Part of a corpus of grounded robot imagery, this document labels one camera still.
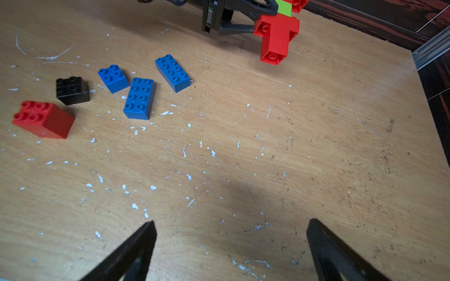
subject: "red 2x2 lego brick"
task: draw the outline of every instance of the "red 2x2 lego brick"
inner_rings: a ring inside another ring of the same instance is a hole
[[[277,65],[288,55],[289,42],[298,34],[300,21],[283,14],[261,15],[253,34],[262,37],[261,61]]]
[[[41,138],[67,138],[74,121],[54,103],[24,101],[13,124]]]

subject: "white paint speck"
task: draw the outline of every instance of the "white paint speck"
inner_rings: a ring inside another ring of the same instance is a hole
[[[103,178],[102,178],[102,176],[100,176],[98,173],[97,173],[97,176],[99,177],[100,182],[103,183]]]
[[[188,208],[189,208],[189,206],[191,206],[191,204],[192,204],[192,202],[194,202],[194,200],[195,200],[195,198],[192,199],[191,201],[189,201]]]
[[[100,238],[100,240],[103,240],[102,236],[100,235],[100,233],[98,231],[95,232],[95,235],[97,236],[97,238]]]

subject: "lego stud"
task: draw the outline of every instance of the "lego stud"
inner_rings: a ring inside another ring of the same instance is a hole
[[[33,107],[34,107],[34,102],[24,101],[24,102],[22,103],[22,107],[28,108],[28,109],[33,108]]]
[[[39,108],[41,110],[46,110],[50,107],[48,103],[36,103],[36,108]]]
[[[18,112],[14,114],[14,119],[19,121],[24,121],[28,117],[28,113],[26,112]]]
[[[42,118],[44,117],[41,114],[31,114],[28,119],[31,121],[39,122],[42,120]]]

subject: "wooden surface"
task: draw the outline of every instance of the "wooden surface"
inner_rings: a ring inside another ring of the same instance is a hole
[[[0,277],[77,280],[154,220],[149,280],[247,280],[232,260],[316,280],[311,218],[393,280],[448,277],[450,172],[409,51],[307,11],[277,67],[256,36],[203,34],[189,5],[3,1],[0,16]],[[189,88],[172,93],[165,54]],[[150,121],[103,88],[112,63],[157,83]],[[66,140],[11,124],[23,100],[62,106],[55,80],[72,75],[96,92],[67,108]]]

